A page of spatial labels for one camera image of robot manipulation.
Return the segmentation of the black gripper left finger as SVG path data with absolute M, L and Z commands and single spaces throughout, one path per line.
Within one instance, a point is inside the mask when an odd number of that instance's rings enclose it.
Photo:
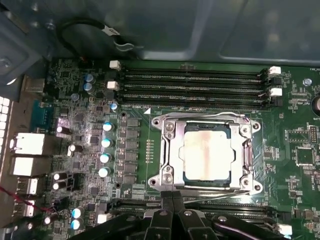
M 161 192 L 161 208 L 147 211 L 143 218 L 124 213 L 71 240 L 170 240 L 173 224 L 173 192 Z

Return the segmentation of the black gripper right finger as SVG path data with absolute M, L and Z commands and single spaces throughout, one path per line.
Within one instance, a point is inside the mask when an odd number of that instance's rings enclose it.
M 285 240 L 286 238 L 226 213 L 211 220 L 201 212 L 187 209 L 179 191 L 172 192 L 172 204 L 186 238 L 189 240 Z

